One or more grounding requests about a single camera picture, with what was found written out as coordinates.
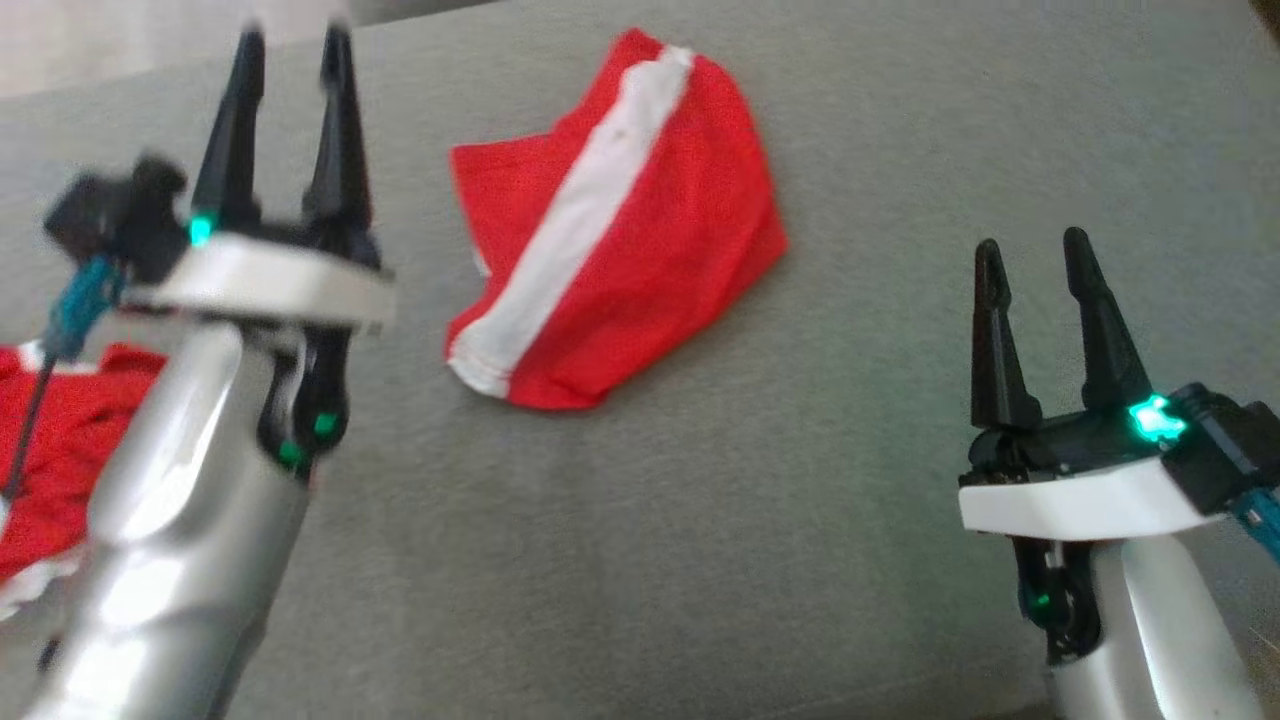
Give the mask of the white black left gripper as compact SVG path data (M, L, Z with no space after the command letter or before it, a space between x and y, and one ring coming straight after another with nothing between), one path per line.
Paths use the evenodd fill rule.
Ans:
M369 223L372 201L355 54L348 26L326 28L320 85L321 138L303 213ZM256 122L265 86L265 42L244 29L210 132L172 269L133 282L120 310L192 322L250 322L378 332L396 322L396 281L387 272L316 249L218 231L261 219L255 196Z

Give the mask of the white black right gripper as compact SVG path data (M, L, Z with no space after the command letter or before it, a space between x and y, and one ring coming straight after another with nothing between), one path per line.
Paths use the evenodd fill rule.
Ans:
M1166 461L1189 448L1190 421L1152 384L1082 228L1062 236L1076 300L1085 410L1042 416L1027 391L1009 320L1011 290L1000 246L975 249L972 315L970 468L957 480L963 525L1010 538L1093 542L1176 534L1222 511L1198 509Z

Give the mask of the red basketball jersey white sleeves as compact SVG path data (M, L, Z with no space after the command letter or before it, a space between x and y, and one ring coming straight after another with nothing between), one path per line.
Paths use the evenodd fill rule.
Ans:
M93 488L165 364L115 343L95 363L55 366L19 493L0 507L0 624L81 565Z

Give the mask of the red shorts with white stripe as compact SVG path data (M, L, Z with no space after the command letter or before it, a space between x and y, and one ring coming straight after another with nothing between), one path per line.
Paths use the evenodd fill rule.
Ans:
M717 322L786 252L765 146L717 61L631 28L541 135L451 150L484 275L447 366L584 410Z

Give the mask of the grey sofa seat cushion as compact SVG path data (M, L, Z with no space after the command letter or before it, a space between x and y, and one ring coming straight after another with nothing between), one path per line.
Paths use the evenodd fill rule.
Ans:
M543 132L623 29L748 95L790 247L590 413L443 365L480 277L448 154ZM511 0L358 29L396 325L357 340L228 720L931 720L1037 705L1009 544L963 529L973 254L1080 402L1084 228L1152 382L1280 411L1280 46L1248 0Z

